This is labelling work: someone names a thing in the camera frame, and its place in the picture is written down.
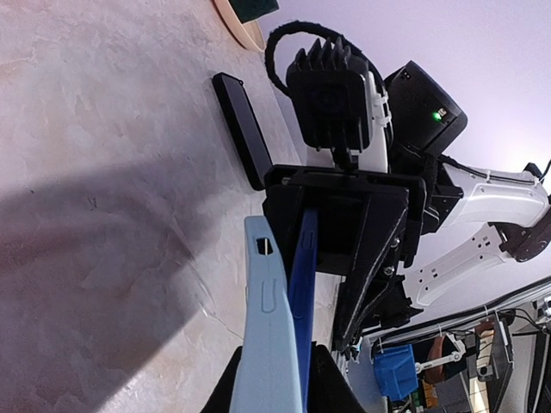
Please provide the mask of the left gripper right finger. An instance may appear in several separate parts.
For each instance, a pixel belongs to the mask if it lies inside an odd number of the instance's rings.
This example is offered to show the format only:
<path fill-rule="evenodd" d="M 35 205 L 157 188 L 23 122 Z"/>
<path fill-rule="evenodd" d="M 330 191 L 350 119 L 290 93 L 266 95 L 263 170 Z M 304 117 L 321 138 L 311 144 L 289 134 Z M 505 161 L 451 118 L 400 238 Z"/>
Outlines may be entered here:
<path fill-rule="evenodd" d="M 324 345 L 312 343 L 307 411 L 366 413 Z"/>

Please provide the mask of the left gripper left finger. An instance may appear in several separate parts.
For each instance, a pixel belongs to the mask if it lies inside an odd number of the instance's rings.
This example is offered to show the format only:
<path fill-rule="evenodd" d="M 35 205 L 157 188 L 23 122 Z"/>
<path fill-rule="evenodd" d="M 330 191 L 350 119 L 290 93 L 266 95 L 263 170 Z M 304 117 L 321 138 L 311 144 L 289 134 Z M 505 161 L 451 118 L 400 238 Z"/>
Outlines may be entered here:
<path fill-rule="evenodd" d="M 228 413 L 232 401 L 232 392 L 238 364 L 242 356 L 242 346 L 236 347 L 231 359 L 228 361 L 224 372 L 214 387 L 211 395 L 201 410 L 201 413 Z"/>

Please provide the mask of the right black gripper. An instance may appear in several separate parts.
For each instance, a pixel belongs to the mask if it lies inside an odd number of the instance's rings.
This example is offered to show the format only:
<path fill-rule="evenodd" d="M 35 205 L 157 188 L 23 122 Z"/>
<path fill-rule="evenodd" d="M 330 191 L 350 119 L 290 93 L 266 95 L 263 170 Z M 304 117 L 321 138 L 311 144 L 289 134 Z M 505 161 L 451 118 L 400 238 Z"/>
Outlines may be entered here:
<path fill-rule="evenodd" d="M 266 173 L 264 186 L 263 214 L 287 271 L 293 265 L 303 210 L 318 210 L 318 271 L 346 274 L 333 325 L 333 347 L 346 348 L 361 322 L 369 284 L 405 222 L 399 259 L 409 267 L 418 252 L 427 199 L 423 178 L 277 164 Z"/>

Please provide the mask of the light blue phone case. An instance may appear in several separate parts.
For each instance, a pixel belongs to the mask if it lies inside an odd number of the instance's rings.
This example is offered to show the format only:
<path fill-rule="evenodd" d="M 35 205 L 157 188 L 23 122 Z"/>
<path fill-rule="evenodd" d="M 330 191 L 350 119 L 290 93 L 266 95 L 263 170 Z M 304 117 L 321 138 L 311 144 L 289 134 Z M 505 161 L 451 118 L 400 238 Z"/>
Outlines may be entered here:
<path fill-rule="evenodd" d="M 231 412 L 302 412 L 285 268 L 264 216 L 245 218 L 246 317 Z"/>

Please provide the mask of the black phone blue edge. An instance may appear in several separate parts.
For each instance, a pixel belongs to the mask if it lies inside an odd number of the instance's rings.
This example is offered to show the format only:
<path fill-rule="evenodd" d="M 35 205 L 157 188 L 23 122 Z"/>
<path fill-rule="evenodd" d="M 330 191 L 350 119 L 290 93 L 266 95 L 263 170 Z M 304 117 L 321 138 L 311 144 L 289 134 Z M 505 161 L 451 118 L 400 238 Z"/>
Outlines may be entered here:
<path fill-rule="evenodd" d="M 294 319 L 302 411 L 307 412 L 312 354 L 315 279 L 318 265 L 318 212 L 304 211 L 294 253 L 288 298 Z"/>

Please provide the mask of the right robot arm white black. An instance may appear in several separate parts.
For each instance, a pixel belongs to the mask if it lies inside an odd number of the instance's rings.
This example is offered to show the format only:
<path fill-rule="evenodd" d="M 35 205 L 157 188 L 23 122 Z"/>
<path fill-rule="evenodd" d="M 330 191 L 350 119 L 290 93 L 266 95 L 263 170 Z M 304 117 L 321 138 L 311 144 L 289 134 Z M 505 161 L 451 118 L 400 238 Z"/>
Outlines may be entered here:
<path fill-rule="evenodd" d="M 446 157 L 467 116 L 417 63 L 379 78 L 362 59 L 301 55 L 286 80 L 315 158 L 271 168 L 263 212 L 291 267 L 313 211 L 314 267 L 344 278 L 334 349 L 349 348 L 369 327 L 400 327 L 476 271 L 528 261 L 547 246 L 541 173 Z"/>

